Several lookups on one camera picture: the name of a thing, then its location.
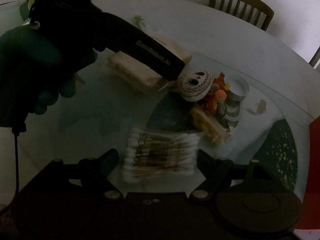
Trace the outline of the dark wooden chair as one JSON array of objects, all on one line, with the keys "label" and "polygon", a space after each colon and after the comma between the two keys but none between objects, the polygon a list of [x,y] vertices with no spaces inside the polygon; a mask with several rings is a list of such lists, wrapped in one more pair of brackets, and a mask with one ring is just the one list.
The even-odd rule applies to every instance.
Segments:
[{"label": "dark wooden chair", "polygon": [[209,0],[209,7],[267,31],[274,11],[261,0]]}]

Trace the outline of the tan tissue pack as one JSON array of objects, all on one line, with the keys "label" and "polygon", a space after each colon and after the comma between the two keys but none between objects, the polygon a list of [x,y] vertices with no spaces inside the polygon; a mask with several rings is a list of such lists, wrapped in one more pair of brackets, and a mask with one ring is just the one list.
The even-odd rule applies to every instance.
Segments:
[{"label": "tan tissue pack", "polygon": [[107,60],[107,66],[136,88],[163,90],[176,81],[185,66],[191,62],[194,50],[162,30],[149,34],[151,38],[178,57],[182,63],[162,63],[160,60],[138,60],[120,51]]}]

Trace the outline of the red white cardboard box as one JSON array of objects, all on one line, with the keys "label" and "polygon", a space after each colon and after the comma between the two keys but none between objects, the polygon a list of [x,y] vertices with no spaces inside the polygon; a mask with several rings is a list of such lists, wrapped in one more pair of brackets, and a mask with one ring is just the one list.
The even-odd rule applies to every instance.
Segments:
[{"label": "red white cardboard box", "polygon": [[302,215],[297,224],[298,230],[319,232],[319,117],[309,125],[310,154],[306,191],[302,204]]}]

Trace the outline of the dark green patterned mat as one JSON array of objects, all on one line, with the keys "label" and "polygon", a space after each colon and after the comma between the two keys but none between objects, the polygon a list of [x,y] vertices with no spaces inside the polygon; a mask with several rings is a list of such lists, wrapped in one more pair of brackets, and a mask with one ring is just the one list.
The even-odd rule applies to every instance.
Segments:
[{"label": "dark green patterned mat", "polygon": [[273,124],[253,159],[258,160],[287,189],[295,189],[298,171],[297,149],[291,128],[285,119]]}]

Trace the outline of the round face plush doll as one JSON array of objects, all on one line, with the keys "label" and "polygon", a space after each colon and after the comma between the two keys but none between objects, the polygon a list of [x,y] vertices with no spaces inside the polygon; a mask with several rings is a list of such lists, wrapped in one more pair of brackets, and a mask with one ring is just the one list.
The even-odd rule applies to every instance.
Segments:
[{"label": "round face plush doll", "polygon": [[213,83],[210,72],[199,70],[182,74],[177,80],[178,90],[182,97],[189,102],[203,99]]}]

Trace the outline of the brown biscuit pack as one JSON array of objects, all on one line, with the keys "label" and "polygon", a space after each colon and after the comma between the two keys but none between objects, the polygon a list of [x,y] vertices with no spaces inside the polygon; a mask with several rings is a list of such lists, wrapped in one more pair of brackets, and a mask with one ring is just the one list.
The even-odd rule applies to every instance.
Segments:
[{"label": "brown biscuit pack", "polygon": [[194,107],[190,113],[193,117],[194,126],[203,133],[203,136],[211,144],[219,145],[229,140],[229,133],[216,118],[207,115],[199,107]]}]

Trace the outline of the cotton swab pack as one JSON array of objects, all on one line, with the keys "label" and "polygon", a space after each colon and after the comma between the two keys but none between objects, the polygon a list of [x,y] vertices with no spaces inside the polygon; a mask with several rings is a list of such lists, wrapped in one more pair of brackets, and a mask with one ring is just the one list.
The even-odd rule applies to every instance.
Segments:
[{"label": "cotton swab pack", "polygon": [[165,133],[133,128],[122,168],[128,183],[195,172],[200,137],[195,133]]}]

